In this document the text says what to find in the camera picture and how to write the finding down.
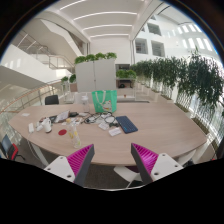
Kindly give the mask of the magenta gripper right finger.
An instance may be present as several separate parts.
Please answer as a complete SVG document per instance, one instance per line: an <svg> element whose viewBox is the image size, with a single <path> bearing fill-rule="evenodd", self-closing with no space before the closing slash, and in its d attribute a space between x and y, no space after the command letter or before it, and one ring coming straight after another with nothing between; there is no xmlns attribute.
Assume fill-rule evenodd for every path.
<svg viewBox="0 0 224 224"><path fill-rule="evenodd" d="M131 144L131 154L144 185L182 169L182 166L168 154L157 154L136 143Z"/></svg>

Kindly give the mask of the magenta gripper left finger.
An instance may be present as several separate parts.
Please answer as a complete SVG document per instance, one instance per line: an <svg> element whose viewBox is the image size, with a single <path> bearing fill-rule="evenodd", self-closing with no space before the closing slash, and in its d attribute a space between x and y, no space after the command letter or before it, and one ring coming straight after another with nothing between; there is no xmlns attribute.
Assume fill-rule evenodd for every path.
<svg viewBox="0 0 224 224"><path fill-rule="evenodd" d="M58 156L45 168L45 171L83 186L94 154L94 145L90 144L67 157Z"/></svg>

